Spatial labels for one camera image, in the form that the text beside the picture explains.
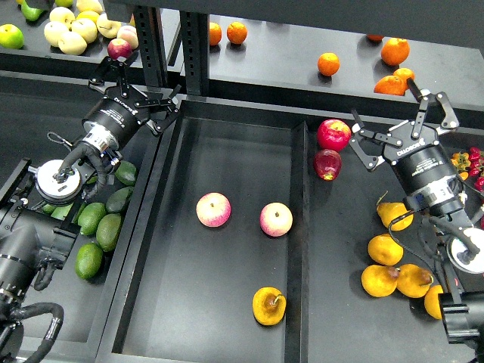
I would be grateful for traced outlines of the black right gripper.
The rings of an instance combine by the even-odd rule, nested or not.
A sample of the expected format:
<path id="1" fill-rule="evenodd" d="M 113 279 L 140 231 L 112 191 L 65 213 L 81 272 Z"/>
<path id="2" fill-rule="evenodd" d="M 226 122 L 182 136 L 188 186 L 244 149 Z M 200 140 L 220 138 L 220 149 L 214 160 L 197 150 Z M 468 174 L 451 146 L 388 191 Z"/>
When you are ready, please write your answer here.
<path id="1" fill-rule="evenodd" d="M 405 203 L 408 206 L 461 206 L 458 192 L 454 190 L 457 171 L 438 139 L 438 135 L 459 127 L 455 111 L 446 93 L 420 90 L 411 77 L 406 83 L 419 103 L 415 121 L 399 123 L 383 134 L 366 129 L 357 110 L 351 109 L 355 124 L 351 128 L 349 146 L 369 172 L 385 161 L 391 165 L 407 195 Z M 424 125 L 433 106 L 443 111 L 443 119 L 436 129 Z M 378 156 L 366 154 L 360 145 L 364 139 L 384 145 L 383 153 Z"/>

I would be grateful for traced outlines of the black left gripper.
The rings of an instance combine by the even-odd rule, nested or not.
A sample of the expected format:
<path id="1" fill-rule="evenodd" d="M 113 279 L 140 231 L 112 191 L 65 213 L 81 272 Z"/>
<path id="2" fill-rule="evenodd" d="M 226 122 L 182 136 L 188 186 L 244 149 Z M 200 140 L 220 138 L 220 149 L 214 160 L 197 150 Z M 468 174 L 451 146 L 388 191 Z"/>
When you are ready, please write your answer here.
<path id="1" fill-rule="evenodd" d="M 165 98 L 147 98 L 144 92 L 129 84 L 126 71 L 137 59 L 138 53 L 113 59 L 105 56 L 88 78 L 88 87 L 103 93 L 102 99 L 82 119 L 84 130 L 103 135 L 114 150 L 124 148 L 135 133 L 146 126 L 159 136 L 172 125 L 179 114 L 175 97 L 182 86 L 177 85 Z M 107 87 L 105 82 L 115 82 Z M 153 119 L 154 113 L 164 113 L 163 119 Z"/>

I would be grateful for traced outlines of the green avocado under arm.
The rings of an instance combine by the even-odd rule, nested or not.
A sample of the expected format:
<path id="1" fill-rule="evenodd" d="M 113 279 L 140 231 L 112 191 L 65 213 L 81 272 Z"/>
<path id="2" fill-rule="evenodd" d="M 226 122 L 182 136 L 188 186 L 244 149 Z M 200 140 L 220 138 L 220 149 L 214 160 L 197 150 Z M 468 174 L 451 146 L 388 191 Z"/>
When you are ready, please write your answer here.
<path id="1" fill-rule="evenodd" d="M 80 213 L 77 224 L 80 227 L 80 234 L 93 235 L 98 228 L 100 221 L 106 216 L 107 210 L 103 203 L 94 202 L 88 204 Z"/>

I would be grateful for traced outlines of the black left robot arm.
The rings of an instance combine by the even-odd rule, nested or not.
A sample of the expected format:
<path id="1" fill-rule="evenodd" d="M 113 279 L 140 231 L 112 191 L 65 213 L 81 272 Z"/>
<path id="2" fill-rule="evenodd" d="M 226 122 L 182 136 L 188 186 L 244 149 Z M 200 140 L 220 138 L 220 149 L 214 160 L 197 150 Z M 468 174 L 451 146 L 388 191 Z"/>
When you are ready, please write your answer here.
<path id="1" fill-rule="evenodd" d="M 154 135 L 178 117 L 174 94 L 152 98 L 129 83 L 131 58 L 106 57 L 89 78 L 100 101 L 83 118 L 85 135 L 61 160 L 32 166 L 19 162 L 1 189 L 1 360 L 14 362 L 23 342 L 23 322 L 51 320 L 31 362 L 51 351 L 64 322 L 55 302 L 25 305 L 28 289 L 44 290 L 61 270 L 79 236 L 74 223 L 81 205 L 95 196 L 119 167 L 120 151 L 141 127 Z"/>

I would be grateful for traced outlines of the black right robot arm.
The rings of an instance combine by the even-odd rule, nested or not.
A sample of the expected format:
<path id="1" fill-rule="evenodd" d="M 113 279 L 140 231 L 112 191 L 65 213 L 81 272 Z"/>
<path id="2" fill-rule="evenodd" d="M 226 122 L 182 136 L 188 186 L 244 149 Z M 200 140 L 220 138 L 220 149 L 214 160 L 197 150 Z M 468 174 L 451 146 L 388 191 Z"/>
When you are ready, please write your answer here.
<path id="1" fill-rule="evenodd" d="M 439 298 L 443 324 L 450 344 L 465 344 L 483 360 L 483 292 L 465 290 L 458 272 L 483 273 L 483 231 L 476 226 L 482 211 L 470 218 L 463 199 L 464 180 L 445 153 L 440 136 L 458 129 L 459 121 L 447 94 L 420 90 L 413 79 L 407 85 L 419 103 L 414 119 L 407 119 L 386 132 L 365 128 L 352 111 L 350 147 L 366 170 L 382 163 L 391 165 L 406 197 L 405 216 L 423 214 L 423 223 L 435 233 L 435 245 L 417 233 L 427 257 L 423 262 L 442 285 Z"/>

